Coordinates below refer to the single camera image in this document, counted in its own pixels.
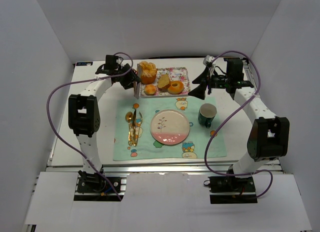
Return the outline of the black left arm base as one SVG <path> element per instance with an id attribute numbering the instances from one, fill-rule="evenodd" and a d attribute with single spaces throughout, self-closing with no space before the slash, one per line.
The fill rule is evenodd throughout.
<path id="1" fill-rule="evenodd" d="M 74 201 L 78 202 L 120 202 L 124 197 L 127 175 L 107 173 L 106 181 L 99 174 L 78 171 Z"/>

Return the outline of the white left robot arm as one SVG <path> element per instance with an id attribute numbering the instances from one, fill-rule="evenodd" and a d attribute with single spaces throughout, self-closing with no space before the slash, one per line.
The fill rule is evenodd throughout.
<path id="1" fill-rule="evenodd" d="M 127 90 L 141 82 L 128 63 L 114 67 L 104 64 L 97 69 L 97 73 L 108 78 L 98 77 L 81 93 L 71 94 L 68 98 L 68 126 L 78 140 L 81 153 L 85 155 L 80 175 L 94 175 L 103 168 L 97 144 L 101 124 L 99 100 L 114 83 L 119 82 Z"/>

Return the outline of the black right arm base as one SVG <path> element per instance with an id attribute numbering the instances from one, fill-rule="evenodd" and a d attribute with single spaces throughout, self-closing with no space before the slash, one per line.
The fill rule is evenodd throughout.
<path id="1" fill-rule="evenodd" d="M 253 177 L 209 176 L 203 182 L 209 189 L 213 205 L 256 204 L 258 202 Z"/>

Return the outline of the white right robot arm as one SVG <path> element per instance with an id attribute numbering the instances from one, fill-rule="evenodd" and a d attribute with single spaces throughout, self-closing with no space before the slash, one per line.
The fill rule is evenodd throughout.
<path id="1" fill-rule="evenodd" d="M 223 89 L 239 104 L 237 111 L 244 111 L 252 128 L 247 141 L 247 152 L 232 164 L 227 176 L 247 178 L 269 161 L 284 157 L 288 152 L 290 122 L 279 117 L 264 104 L 249 68 L 248 59 L 225 58 L 226 71 L 216 72 L 216 58 L 207 55 L 204 71 L 192 81 L 197 87 L 188 95 L 204 100 L 212 89 Z"/>

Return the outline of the sugar-topped orange bun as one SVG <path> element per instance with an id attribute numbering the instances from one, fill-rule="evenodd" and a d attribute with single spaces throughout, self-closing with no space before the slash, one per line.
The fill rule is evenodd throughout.
<path id="1" fill-rule="evenodd" d="M 142 84 L 149 85 L 156 80 L 158 70 L 154 63 L 142 61 L 138 64 L 138 69 L 141 71 L 140 79 Z"/>

